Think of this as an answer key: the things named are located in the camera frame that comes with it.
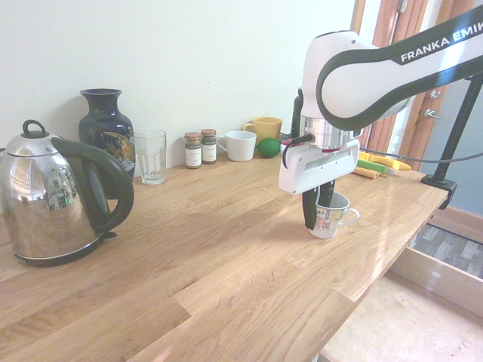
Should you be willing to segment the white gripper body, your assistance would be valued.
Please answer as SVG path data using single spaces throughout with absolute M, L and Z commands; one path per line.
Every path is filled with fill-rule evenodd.
M 351 140 L 337 152 L 324 152 L 310 143 L 286 147 L 278 176 L 278 187 L 298 195 L 354 171 L 359 141 Z

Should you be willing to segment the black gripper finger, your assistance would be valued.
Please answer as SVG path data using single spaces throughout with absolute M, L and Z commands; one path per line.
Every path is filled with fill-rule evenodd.
M 319 205 L 330 207 L 333 198 L 335 180 L 331 180 L 319 187 Z
M 316 223 L 316 205 L 319 199 L 319 187 L 310 189 L 302 195 L 303 215 L 305 227 L 313 230 Z

